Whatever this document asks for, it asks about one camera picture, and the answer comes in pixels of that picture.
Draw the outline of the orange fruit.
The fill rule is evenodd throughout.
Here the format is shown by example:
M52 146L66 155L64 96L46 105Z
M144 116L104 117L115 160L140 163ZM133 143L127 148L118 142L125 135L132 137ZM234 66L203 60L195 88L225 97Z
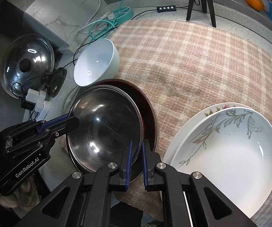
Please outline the orange fruit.
M263 11L265 9L265 5L262 0L246 0L246 2L256 11Z

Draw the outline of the grey work glove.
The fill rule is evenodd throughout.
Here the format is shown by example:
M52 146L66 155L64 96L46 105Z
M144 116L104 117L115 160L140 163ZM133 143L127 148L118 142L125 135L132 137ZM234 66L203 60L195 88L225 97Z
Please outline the grey work glove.
M34 175L29 177L21 186L9 196L0 193L0 205L4 208L29 212L40 202L40 196L34 183Z

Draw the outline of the light blue ceramic bowl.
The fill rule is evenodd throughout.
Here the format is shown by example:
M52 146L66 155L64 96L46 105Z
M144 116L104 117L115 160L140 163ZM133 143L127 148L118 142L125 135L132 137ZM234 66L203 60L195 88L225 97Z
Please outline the light blue ceramic bowl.
M104 79L116 76L120 66L119 52L106 38L90 44L79 56L73 71L73 79L79 87L88 87Z

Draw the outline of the red steel bowl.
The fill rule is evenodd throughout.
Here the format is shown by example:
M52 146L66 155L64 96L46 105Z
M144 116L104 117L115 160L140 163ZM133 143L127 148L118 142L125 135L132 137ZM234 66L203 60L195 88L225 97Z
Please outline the red steel bowl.
M145 93L136 85L123 79L105 79L93 84L91 87L99 85L110 85L117 87L131 97L131 99L134 101L137 108L139 109L140 115L142 117L144 127L143 141L148 140L151 151L154 151L156 149L156 146L158 145L158 120L156 117L156 113L153 109L153 106L149 101L148 97L145 95ZM132 161L130 174L131 181L134 181L143 172L143 159L141 153L142 143L140 146L140 151L137 160Z

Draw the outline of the teal power strip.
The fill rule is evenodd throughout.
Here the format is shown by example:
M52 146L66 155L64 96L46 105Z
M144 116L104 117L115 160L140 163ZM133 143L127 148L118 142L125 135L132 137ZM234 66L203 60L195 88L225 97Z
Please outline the teal power strip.
M134 16L134 11L132 10L132 8L127 6L116 9L113 11L113 13L114 19L112 19L110 22L115 26L119 26L124 22L131 20Z

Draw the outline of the black round stand base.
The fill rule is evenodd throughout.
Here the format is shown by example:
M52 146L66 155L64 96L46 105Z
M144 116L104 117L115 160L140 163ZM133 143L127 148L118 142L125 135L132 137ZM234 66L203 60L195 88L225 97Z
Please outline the black round stand base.
M64 84L67 70L65 68L58 68L52 74L46 77L46 92L50 97L56 97Z

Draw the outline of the large floral white plate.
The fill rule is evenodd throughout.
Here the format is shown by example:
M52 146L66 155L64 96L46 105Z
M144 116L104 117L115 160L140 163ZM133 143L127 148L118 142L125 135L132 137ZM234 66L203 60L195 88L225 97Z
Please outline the large floral white plate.
M174 157L174 154L176 153L176 150L178 149L180 143L183 141L183 139L187 136L187 134L191 131L193 127L196 126L197 123L202 121L205 117L209 116L210 114L213 114L217 111L220 111L222 109L226 109L229 107L246 107L249 108L247 105L241 104L241 103L218 103L215 105L212 105L208 108L205 108L204 110L201 110L196 115L191 117L176 133L172 141L170 142L164 157L163 162L166 164L170 164L171 160Z

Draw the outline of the white plate grey leaf pattern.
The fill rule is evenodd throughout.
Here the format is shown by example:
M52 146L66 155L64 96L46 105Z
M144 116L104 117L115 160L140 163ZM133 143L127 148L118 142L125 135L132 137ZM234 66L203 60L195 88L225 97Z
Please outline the white plate grey leaf pattern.
M191 129L170 164L202 173L251 218L272 191L272 125L251 108L218 111Z

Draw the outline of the beige plaid cloth mat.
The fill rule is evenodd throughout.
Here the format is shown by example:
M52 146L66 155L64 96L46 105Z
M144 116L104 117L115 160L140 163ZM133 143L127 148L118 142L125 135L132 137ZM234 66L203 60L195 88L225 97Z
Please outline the beige plaid cloth mat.
M174 21L129 21L109 38L120 55L117 78L138 86L155 109L160 156L188 119L217 103L242 103L272 124L272 56L255 44ZM252 220L272 226L272 191Z

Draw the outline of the glass pot lid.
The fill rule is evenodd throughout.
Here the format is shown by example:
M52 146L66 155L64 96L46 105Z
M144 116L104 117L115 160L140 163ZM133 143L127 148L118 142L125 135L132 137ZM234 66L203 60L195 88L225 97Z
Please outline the glass pot lid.
M4 91L16 99L28 91L44 89L44 77L54 70L55 56L49 41L41 35L23 35L7 48L0 66Z

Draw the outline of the large stainless steel bowl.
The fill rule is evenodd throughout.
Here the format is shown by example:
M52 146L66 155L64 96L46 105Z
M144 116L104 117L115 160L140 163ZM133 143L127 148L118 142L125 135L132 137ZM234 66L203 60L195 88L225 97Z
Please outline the large stainless steel bowl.
M132 161L137 160L143 121L134 101L121 89L89 88L72 105L69 116L79 120L78 127L66 135L69 155L79 171L95 172L114 161L126 145L132 145Z

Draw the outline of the white power adapters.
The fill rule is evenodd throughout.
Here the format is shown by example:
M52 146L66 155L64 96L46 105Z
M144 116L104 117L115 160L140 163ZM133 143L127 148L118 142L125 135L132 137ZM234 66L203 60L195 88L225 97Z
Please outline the white power adapters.
M34 106L33 110L36 113L35 120L44 120L51 107L51 102L45 100L46 92L28 89L25 99L27 103L31 103Z

